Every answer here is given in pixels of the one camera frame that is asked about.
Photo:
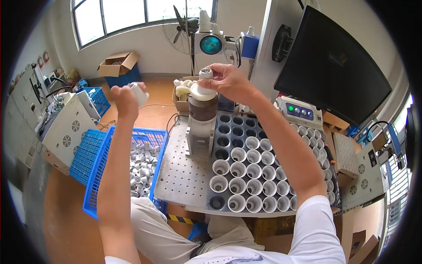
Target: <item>hand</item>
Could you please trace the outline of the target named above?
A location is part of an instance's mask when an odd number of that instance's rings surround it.
[[[137,82],[138,86],[146,92],[146,85],[143,82]],[[135,122],[138,118],[138,100],[135,97],[132,89],[125,85],[119,87],[117,85],[111,88],[111,95],[116,102],[118,119],[127,119],[130,122]]]
[[[208,66],[214,79],[199,80],[198,85],[213,89],[228,99],[251,106],[257,96],[262,93],[233,65],[214,63]]]

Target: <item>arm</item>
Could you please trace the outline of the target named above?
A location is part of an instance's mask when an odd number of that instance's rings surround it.
[[[214,72],[214,80],[200,80],[198,84],[254,110],[297,193],[298,208],[312,196],[327,197],[324,173],[312,150],[268,99],[233,65],[212,64],[209,68]]]
[[[144,91],[143,83],[139,85]],[[97,217],[105,256],[140,264],[130,222],[129,159],[138,103],[128,86],[113,86],[118,119],[98,188]]]

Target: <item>white pipe fitting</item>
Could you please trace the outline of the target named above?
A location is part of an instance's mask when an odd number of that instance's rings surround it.
[[[266,195],[266,196],[273,196],[276,194],[277,192],[277,185],[275,182],[273,181],[266,181],[264,182],[264,184],[262,185],[262,192]]]
[[[285,212],[290,208],[290,200],[287,196],[281,196],[277,200],[277,209],[280,212]]]
[[[233,194],[242,194],[246,191],[246,182],[241,178],[233,178],[229,182],[229,190]]]
[[[259,195],[262,192],[262,183],[257,179],[251,179],[246,184],[246,190],[250,195]]]
[[[227,189],[228,185],[229,182],[227,181],[226,177],[222,175],[216,175],[210,180],[210,188],[216,193],[224,192]]]
[[[250,196],[246,200],[246,208],[249,212],[256,213],[262,208],[262,200],[258,196]]]
[[[258,164],[251,163],[246,167],[246,174],[251,179],[258,179],[262,175],[262,169]]]
[[[286,196],[287,194],[289,194],[289,190],[290,190],[290,185],[287,182],[279,181],[277,183],[277,193],[280,196]]]
[[[296,195],[290,198],[290,209],[293,211],[298,209],[298,197]]]
[[[262,169],[262,177],[267,181],[272,181],[276,178],[276,170],[271,165],[266,165]]]
[[[262,201],[262,209],[265,212],[274,212],[277,209],[277,200],[272,196],[265,197]]]
[[[235,194],[230,196],[227,205],[232,212],[242,212],[246,207],[246,200],[242,195]]]
[[[294,131],[296,131],[296,133],[299,133],[299,127],[296,124],[290,124],[293,128]]]
[[[212,164],[212,170],[217,175],[226,175],[230,171],[230,164],[225,160],[216,160]]]
[[[264,163],[265,165],[273,164],[275,159],[276,158],[274,157],[274,155],[269,151],[264,151],[261,153],[261,160],[262,163]]]
[[[277,167],[276,169],[276,178],[279,179],[280,181],[287,180],[286,173],[281,167]]]
[[[325,169],[324,170],[324,174],[325,174],[325,179],[326,180],[331,180],[333,177],[333,173],[331,172],[330,169]]]
[[[262,151],[271,151],[273,149],[269,139],[261,139],[260,147]]]
[[[261,153],[258,150],[248,150],[246,158],[250,163],[258,164],[261,161]]]
[[[242,178],[246,175],[246,166],[241,162],[233,162],[230,166],[230,173],[236,178]]]
[[[328,201],[330,202],[330,204],[334,204],[335,202],[335,194],[333,192],[327,192],[328,194]]]
[[[259,139],[257,139],[254,136],[248,136],[245,139],[245,144],[248,147],[248,149],[250,149],[250,150],[256,150],[257,148],[260,147],[260,141],[259,141]]]
[[[308,134],[308,130],[304,126],[300,125],[299,126],[299,135],[306,136],[307,134]]]
[[[246,159],[246,151],[241,147],[235,147],[232,149],[230,155],[234,161],[244,162]]]

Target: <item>computer monitor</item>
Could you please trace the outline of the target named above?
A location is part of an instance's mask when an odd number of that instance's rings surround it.
[[[303,12],[274,89],[326,109],[353,126],[364,122],[391,92],[387,79],[366,50],[342,27],[310,6]]]

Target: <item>white t-shirt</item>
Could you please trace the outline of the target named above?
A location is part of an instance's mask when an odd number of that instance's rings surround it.
[[[106,257],[107,264],[127,264]],[[239,246],[221,247],[196,256],[185,264],[308,264],[346,263],[343,248],[335,234],[333,213],[325,196],[314,196],[298,209],[289,254],[258,251]]]

